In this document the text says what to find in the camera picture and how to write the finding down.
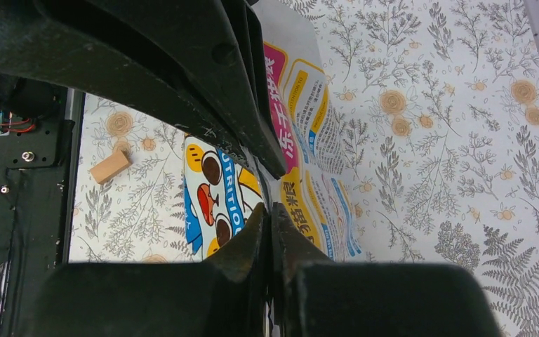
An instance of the cartoon mouth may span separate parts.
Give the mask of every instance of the cartoon mouth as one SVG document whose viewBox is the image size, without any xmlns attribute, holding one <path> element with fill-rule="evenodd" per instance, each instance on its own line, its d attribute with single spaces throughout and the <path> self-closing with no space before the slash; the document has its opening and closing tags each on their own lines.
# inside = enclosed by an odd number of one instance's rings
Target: cartoon mouth
<svg viewBox="0 0 539 337">
<path fill-rule="evenodd" d="M 214 204 L 218 203 L 218 200 L 214 200 L 212 198 L 212 195 L 210 193 L 210 185 L 201 184 L 197 188 L 197 200 L 199 201 L 201 210 L 204 212 L 204 218 L 206 219 L 206 223 L 212 226 L 213 225 L 212 210 L 213 210 Z"/>
</svg>

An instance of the bolt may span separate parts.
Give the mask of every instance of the bolt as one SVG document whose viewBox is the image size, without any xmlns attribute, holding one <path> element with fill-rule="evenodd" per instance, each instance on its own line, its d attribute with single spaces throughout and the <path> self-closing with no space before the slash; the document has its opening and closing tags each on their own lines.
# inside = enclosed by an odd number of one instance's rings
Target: bolt
<svg viewBox="0 0 539 337">
<path fill-rule="evenodd" d="M 31 162 L 34 160 L 34 153 L 33 152 L 24 152 L 22 153 L 22 159 L 24 159 L 27 162 Z"/>
</svg>

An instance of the floral tablecloth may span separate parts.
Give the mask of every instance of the floral tablecloth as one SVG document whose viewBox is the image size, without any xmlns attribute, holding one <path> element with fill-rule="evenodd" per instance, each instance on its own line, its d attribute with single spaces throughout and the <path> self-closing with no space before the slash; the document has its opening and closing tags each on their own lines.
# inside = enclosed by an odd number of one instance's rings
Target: floral tablecloth
<svg viewBox="0 0 539 337">
<path fill-rule="evenodd" d="M 505 336 L 539 336 L 539 55 L 523 0 L 282 1 L 316 27 L 366 259 L 458 264 Z M 92 95 L 85 111 L 71 259 L 194 260 L 183 134 Z M 95 184 L 89 168 L 117 149 L 132 167 Z"/>
</svg>

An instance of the cartoon character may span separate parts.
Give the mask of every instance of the cartoon character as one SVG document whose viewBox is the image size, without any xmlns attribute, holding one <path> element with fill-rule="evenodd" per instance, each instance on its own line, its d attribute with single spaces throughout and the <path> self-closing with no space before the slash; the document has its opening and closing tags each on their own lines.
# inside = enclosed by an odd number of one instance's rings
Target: cartoon character
<svg viewBox="0 0 539 337">
<path fill-rule="evenodd" d="M 221 150 L 191 136 L 185 138 L 187 241 L 203 258 L 240 232 L 261 202 L 255 176 Z"/>
</svg>

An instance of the wooden block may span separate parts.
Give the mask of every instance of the wooden block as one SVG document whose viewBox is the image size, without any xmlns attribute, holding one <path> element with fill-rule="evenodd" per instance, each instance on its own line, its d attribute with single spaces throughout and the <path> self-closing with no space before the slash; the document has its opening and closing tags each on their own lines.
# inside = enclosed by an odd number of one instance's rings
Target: wooden block
<svg viewBox="0 0 539 337">
<path fill-rule="evenodd" d="M 97 183 L 103 184 L 131 166 L 131 162 L 122 151 L 116 151 L 98 165 L 90 169 Z"/>
</svg>

